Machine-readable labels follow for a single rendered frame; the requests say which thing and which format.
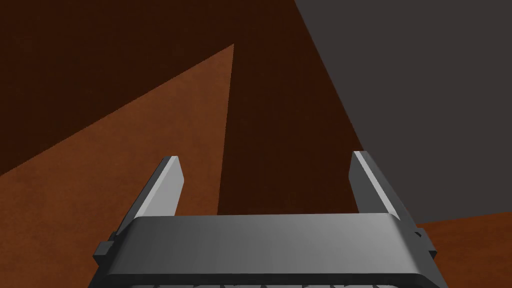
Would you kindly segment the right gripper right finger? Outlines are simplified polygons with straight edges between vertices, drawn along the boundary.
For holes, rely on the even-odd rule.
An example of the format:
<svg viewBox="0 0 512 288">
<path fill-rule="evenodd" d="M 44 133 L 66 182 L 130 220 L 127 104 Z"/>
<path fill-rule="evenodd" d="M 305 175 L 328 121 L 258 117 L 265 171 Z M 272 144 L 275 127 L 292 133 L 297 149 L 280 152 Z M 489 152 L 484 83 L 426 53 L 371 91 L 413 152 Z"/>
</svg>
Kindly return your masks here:
<svg viewBox="0 0 512 288">
<path fill-rule="evenodd" d="M 417 228 L 397 193 L 367 151 L 351 153 L 348 179 L 360 213 L 391 214 L 408 228 Z"/>
</svg>

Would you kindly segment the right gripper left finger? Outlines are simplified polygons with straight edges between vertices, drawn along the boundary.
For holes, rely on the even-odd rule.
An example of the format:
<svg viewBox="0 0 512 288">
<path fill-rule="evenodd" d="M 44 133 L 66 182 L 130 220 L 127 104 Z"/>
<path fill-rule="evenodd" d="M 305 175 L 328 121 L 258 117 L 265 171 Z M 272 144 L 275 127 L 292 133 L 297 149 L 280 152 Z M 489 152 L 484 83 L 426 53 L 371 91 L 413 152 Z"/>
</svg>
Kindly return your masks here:
<svg viewBox="0 0 512 288">
<path fill-rule="evenodd" d="M 176 213 L 184 175 L 177 156 L 165 157 L 139 193 L 124 219 L 116 230 L 116 235 L 138 217 L 171 217 Z"/>
</svg>

